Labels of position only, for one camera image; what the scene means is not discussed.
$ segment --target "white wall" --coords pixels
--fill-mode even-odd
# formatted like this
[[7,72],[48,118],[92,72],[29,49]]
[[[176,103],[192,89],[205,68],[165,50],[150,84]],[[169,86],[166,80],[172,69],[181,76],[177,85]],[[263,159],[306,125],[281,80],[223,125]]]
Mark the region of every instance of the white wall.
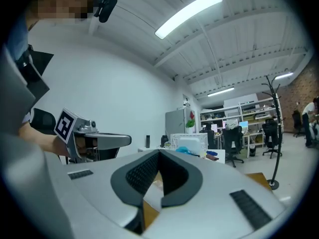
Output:
[[118,156],[160,144],[165,134],[165,113],[182,106],[182,94],[192,109],[201,110],[188,86],[169,79],[132,53],[96,37],[40,22],[31,31],[34,50],[54,54],[43,78],[50,91],[35,107],[58,119],[63,107],[91,120],[101,132],[123,133],[132,144]]
[[[237,97],[237,98],[232,98],[232,99],[227,99],[224,101],[224,107],[230,107],[230,106],[236,106],[238,103],[245,103],[245,102],[250,102],[250,101],[258,101],[256,93],[242,96],[242,97]],[[229,114],[237,112],[237,109],[234,110],[228,110],[225,111],[225,116],[230,116]]]
[[198,133],[200,131],[199,114],[200,114],[200,111],[202,110],[202,106],[192,94],[189,85],[187,85],[185,80],[180,75],[176,76],[174,80],[177,85],[176,100],[177,100],[177,103],[180,104],[178,106],[182,107],[183,105],[183,95],[189,98],[188,101],[189,101],[190,107],[192,110],[195,111],[196,132]]

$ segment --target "ceiling beam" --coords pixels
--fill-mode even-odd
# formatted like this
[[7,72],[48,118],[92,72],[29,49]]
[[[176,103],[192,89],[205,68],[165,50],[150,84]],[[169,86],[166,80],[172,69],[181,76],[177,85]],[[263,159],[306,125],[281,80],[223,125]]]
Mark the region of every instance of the ceiling beam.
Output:
[[[284,73],[284,71],[285,70],[283,69],[281,71],[277,71],[277,72],[268,74],[268,77],[269,77],[270,80],[272,80],[277,75]],[[249,88],[251,86],[255,86],[255,85],[266,83],[266,82],[267,82],[267,79],[266,79],[265,76],[259,76],[259,77],[255,78],[253,80],[246,80],[246,81],[242,81],[240,83],[233,83],[233,84],[231,84],[229,86],[227,85],[225,88],[217,89],[217,90],[214,90],[214,91],[205,91],[205,92],[203,92],[201,94],[194,94],[194,96],[197,99],[201,99],[201,98],[207,97],[207,95],[209,95],[211,93],[218,92],[218,91],[221,91],[223,89],[229,89],[231,87],[234,87],[235,90],[238,91],[239,89],[242,89],[242,88]]]
[[[216,31],[216,30],[219,30],[221,27],[225,27],[225,25],[231,25],[235,23],[237,24],[238,21],[240,20],[247,20],[248,18],[255,19],[257,17],[261,17],[270,13],[281,13],[286,15],[286,14],[290,14],[291,12],[287,9],[279,9],[279,8],[266,8],[266,9],[253,10],[253,11],[236,14],[231,17],[223,18],[217,22],[214,22],[213,24],[205,26],[205,29],[207,32]],[[194,32],[193,34],[185,37],[183,40],[178,42],[176,45],[172,46],[169,50],[167,50],[160,57],[158,57],[154,62],[154,66],[158,67],[162,65],[165,61],[167,61],[168,59],[170,59],[171,57],[179,53],[182,49],[190,45],[192,42],[199,41],[203,38],[205,38],[205,35],[202,30],[198,30]]]
[[296,62],[294,69],[292,69],[292,71],[294,72],[294,74],[289,77],[290,82],[289,84],[294,81],[294,79],[302,72],[302,70],[308,65],[308,63],[310,62],[310,60],[312,59],[313,55],[315,53],[315,50],[313,47],[311,47],[307,54],[304,56],[304,58],[300,61],[300,62]]
[[213,97],[206,96],[205,98],[201,98],[197,101],[204,108],[211,108],[213,106],[217,106],[216,104],[223,106],[224,101],[227,99],[242,97],[242,96],[253,94],[253,93],[259,93],[262,91],[268,91],[269,90],[268,86],[261,85],[261,83],[266,83],[266,82],[267,82],[267,80],[266,80],[266,78],[264,78],[263,82],[253,84],[253,85],[247,86],[245,88],[238,88],[238,89],[236,89],[236,91],[235,90],[230,91],[230,92],[223,93],[223,94],[213,96]]
[[[298,49],[294,49],[293,55],[302,55],[302,54],[306,54],[307,51],[304,48],[298,48]],[[243,66],[248,66],[254,63],[259,63],[262,61],[266,61],[266,60],[270,60],[270,59],[278,59],[278,58],[284,58],[284,57],[289,57],[291,55],[291,50],[284,50],[284,51],[278,51],[278,52],[272,52],[272,53],[267,53],[266,55],[258,55],[249,59],[244,59],[242,61],[233,63],[233,64],[229,64],[225,67],[220,67],[220,71],[221,73],[230,71],[230,70],[236,70],[239,67],[243,67]],[[192,84],[195,82],[198,82],[200,80],[206,79],[208,77],[212,77],[218,75],[217,70],[210,70],[206,73],[202,73],[201,75],[199,75],[198,73],[196,74],[193,73],[192,75],[186,76],[184,77],[187,84]]]

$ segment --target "coat rack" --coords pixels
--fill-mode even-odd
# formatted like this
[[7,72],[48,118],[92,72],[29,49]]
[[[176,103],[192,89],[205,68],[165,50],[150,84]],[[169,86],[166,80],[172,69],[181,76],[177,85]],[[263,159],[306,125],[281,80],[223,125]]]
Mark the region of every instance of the coat rack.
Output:
[[279,165],[279,159],[280,159],[280,153],[281,153],[281,143],[282,143],[282,140],[283,140],[283,135],[282,135],[282,132],[281,132],[281,130],[282,130],[282,118],[280,116],[280,111],[279,111],[279,104],[278,104],[278,99],[279,98],[277,98],[277,90],[278,90],[280,84],[278,85],[278,87],[277,87],[277,89],[275,91],[274,88],[273,88],[274,79],[271,82],[269,81],[268,76],[266,76],[266,79],[268,81],[268,84],[267,83],[262,83],[262,85],[267,85],[270,88],[271,94],[268,94],[266,92],[263,92],[263,93],[271,96],[274,99],[274,104],[275,104],[276,113],[277,113],[277,120],[278,120],[278,134],[279,134],[278,138],[279,138],[279,143],[278,143],[278,155],[277,155],[277,160],[276,160],[276,166],[275,166],[275,171],[274,171],[273,178],[271,180],[267,180],[268,183],[269,183],[269,186],[271,187],[271,189],[275,190],[275,189],[279,188],[279,182],[276,181],[275,178],[276,178],[278,165]]

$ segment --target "office chair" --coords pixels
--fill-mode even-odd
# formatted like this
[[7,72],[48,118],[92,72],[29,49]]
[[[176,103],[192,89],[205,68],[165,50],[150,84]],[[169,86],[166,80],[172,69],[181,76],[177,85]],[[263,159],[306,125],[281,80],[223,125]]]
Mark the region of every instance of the office chair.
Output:
[[217,149],[215,144],[215,131],[207,131],[208,149]]
[[[30,126],[43,134],[56,135],[54,132],[54,127],[56,124],[55,117],[46,111],[40,110],[38,108],[33,108],[33,120]],[[65,157],[66,164],[69,163],[69,159]]]
[[242,159],[234,156],[235,154],[238,154],[242,149],[243,134],[241,130],[241,126],[230,130],[223,129],[224,149],[225,152],[228,154],[228,156],[226,157],[226,161],[231,161],[233,163],[233,167],[236,167],[234,161],[241,161],[242,163],[244,163]]
[[298,135],[302,134],[301,132],[303,128],[303,124],[301,122],[301,115],[298,110],[295,110],[294,113],[292,114],[293,120],[294,120],[294,129],[297,130],[297,133],[294,134],[295,137],[298,137]]
[[263,124],[263,130],[266,136],[265,144],[268,147],[268,150],[263,152],[263,156],[265,153],[271,152],[270,158],[272,158],[273,153],[278,154],[278,150],[275,149],[275,146],[278,145],[278,124],[273,119],[268,119]]
[[215,144],[215,131],[211,130],[211,124],[206,124],[206,127],[203,130],[199,131],[200,133],[207,133],[208,149],[217,149]]

